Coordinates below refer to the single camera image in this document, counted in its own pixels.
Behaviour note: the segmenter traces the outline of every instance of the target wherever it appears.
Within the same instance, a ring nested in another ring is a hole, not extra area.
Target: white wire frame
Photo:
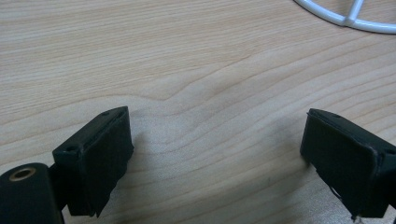
[[[358,15],[361,11],[361,6],[364,0],[355,0],[349,10],[347,16],[342,16],[334,13],[311,0],[294,0],[300,6],[310,11],[311,13],[321,17],[325,21],[332,22],[339,26],[347,26],[358,30],[369,31],[382,34],[396,34],[396,24],[382,23],[375,21],[359,20]]]

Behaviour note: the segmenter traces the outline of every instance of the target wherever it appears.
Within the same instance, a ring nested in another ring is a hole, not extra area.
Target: wood grain
[[[368,2],[362,15],[395,10]],[[396,144],[395,62],[395,36],[293,1],[2,1],[0,173],[51,165],[86,122],[128,105],[127,175],[99,218],[65,209],[66,223],[351,223],[300,158],[305,112]]]

